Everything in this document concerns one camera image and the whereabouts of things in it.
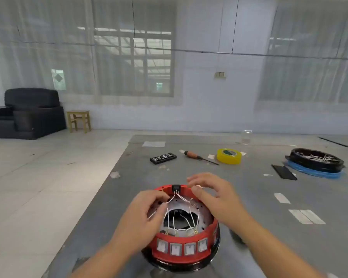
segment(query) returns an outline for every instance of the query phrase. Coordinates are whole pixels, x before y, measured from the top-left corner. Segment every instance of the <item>black armchair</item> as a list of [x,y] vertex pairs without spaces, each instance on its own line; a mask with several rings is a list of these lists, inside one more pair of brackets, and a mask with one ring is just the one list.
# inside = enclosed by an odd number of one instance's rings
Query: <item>black armchair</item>
[[37,139],[66,128],[58,92],[42,88],[17,88],[5,92],[0,108],[0,137]]

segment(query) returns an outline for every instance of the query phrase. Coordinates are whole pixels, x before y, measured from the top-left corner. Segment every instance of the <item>electrical outlet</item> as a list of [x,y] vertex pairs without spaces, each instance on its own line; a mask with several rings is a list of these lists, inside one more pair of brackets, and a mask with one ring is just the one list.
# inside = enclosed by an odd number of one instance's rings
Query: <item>electrical outlet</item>
[[224,72],[215,72],[214,78],[225,79],[226,78],[226,74]]

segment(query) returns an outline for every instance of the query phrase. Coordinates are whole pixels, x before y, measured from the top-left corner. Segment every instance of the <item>right hand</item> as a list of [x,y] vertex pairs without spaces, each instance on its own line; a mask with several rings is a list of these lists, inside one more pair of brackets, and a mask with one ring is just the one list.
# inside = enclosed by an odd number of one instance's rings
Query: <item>right hand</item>
[[[213,216],[229,228],[237,229],[248,218],[248,213],[233,189],[232,184],[212,173],[199,173],[187,178],[188,187],[193,194],[203,202]],[[217,192],[214,197],[204,189],[198,187],[210,187]]]

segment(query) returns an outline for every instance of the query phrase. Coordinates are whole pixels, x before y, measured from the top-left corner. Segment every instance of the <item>forearm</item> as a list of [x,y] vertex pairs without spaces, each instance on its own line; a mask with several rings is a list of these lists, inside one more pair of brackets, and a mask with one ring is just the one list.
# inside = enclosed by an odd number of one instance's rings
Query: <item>forearm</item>
[[80,266],[70,278],[113,278],[129,259],[129,255],[108,243]]
[[324,277],[258,224],[250,215],[245,213],[241,218],[241,224],[233,224],[231,229],[249,247],[267,278]]

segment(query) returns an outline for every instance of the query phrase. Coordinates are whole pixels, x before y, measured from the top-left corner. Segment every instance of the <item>white switch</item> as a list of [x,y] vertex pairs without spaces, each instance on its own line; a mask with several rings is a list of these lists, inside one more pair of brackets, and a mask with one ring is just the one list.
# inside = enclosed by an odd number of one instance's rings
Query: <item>white switch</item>
[[194,255],[195,254],[195,246],[187,245],[186,246],[186,255]]
[[171,247],[171,255],[180,255],[180,246],[172,245],[172,247]]
[[207,250],[207,238],[199,241],[198,243],[198,248],[199,248],[199,252],[203,252]]
[[164,243],[164,241],[158,241],[157,250],[159,252],[166,253],[166,244]]

